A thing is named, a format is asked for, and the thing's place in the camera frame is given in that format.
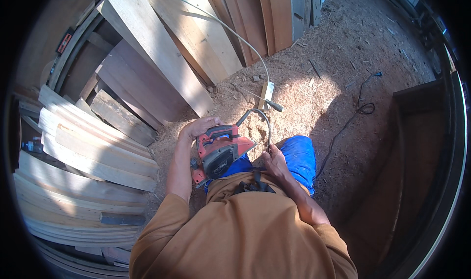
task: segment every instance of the sawdust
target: sawdust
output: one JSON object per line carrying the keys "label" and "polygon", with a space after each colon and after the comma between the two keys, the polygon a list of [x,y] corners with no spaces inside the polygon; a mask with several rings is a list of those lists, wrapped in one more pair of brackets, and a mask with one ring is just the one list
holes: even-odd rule
{"label": "sawdust", "polygon": [[[265,59],[270,80],[275,83],[274,102],[286,109],[283,113],[268,111],[267,116],[272,126],[273,143],[296,134],[311,138],[319,169],[331,139],[355,113],[354,102],[361,83],[370,73],[383,73],[382,78],[374,77],[368,82],[362,94],[362,102],[374,103],[376,111],[369,116],[357,115],[345,129],[314,185],[315,200],[335,225],[345,218],[346,209],[363,189],[363,174],[383,136],[392,93],[435,78],[420,42],[386,0],[326,0],[321,14],[320,25],[308,30],[299,40],[308,46],[295,44]],[[308,73],[310,58],[323,79],[315,71]],[[251,78],[263,73],[262,64],[257,62],[219,83],[211,93],[215,109],[207,115],[218,116],[225,123],[235,123],[247,109],[256,107],[259,100],[230,83],[260,94],[262,82],[253,82]],[[313,86],[309,88],[313,76]],[[189,118],[195,118],[195,115],[188,113],[179,122],[159,129],[160,140],[149,147],[156,155],[160,177],[155,196],[148,194],[148,217],[153,216],[165,196],[173,148],[179,131]],[[259,156],[267,145],[266,123],[252,113],[239,131],[258,142],[248,155],[254,164],[261,165]],[[192,214],[204,205],[203,190],[193,190]]]}

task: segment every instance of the screwdriver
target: screwdriver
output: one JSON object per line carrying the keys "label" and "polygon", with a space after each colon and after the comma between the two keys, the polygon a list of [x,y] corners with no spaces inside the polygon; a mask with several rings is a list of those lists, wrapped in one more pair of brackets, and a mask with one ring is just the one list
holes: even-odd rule
{"label": "screwdriver", "polygon": [[252,94],[252,95],[254,95],[254,96],[256,96],[256,97],[258,97],[258,98],[260,98],[260,99],[262,99],[262,100],[265,100],[265,102],[266,102],[269,106],[273,107],[273,109],[276,110],[276,111],[283,112],[283,110],[285,110],[285,108],[284,108],[283,106],[279,105],[278,103],[274,103],[273,101],[270,101],[270,100],[268,100],[268,99],[263,99],[263,98],[260,97],[259,95],[255,95],[255,94],[253,94],[252,92],[250,92],[249,90],[244,89],[244,88],[242,88],[241,86],[237,86],[237,85],[234,84],[233,82],[232,82],[231,84],[234,85],[234,86],[236,86],[236,87],[241,88],[241,89],[244,90],[244,91],[247,91],[248,93],[250,93],[250,94]]}

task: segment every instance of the orange shirt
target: orange shirt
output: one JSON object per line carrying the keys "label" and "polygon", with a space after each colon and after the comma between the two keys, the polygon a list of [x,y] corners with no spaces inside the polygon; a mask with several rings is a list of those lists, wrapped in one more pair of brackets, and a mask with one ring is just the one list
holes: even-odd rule
{"label": "orange shirt", "polygon": [[328,224],[299,219],[292,199],[276,192],[231,196],[238,173],[209,186],[208,204],[190,218],[169,194],[131,252],[130,278],[357,278],[347,245]]}

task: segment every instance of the wooden wall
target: wooden wall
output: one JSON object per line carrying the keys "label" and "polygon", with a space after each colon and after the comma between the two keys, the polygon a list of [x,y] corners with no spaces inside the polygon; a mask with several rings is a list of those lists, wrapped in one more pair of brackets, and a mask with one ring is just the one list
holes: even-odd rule
{"label": "wooden wall", "polygon": [[16,70],[16,83],[25,87],[40,87],[41,73],[56,58],[56,47],[62,36],[69,27],[75,26],[80,14],[91,1],[44,1],[45,6],[25,41]]}

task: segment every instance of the person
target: person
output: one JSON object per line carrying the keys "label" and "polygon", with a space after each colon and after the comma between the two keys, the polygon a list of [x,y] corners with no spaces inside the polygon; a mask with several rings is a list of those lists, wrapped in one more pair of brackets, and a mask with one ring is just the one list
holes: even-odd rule
{"label": "person", "polygon": [[357,278],[347,245],[311,197],[315,157],[306,136],[270,145],[265,171],[246,156],[235,161],[190,217],[192,142],[223,124],[204,117],[181,130],[166,196],[132,248],[130,278]]}

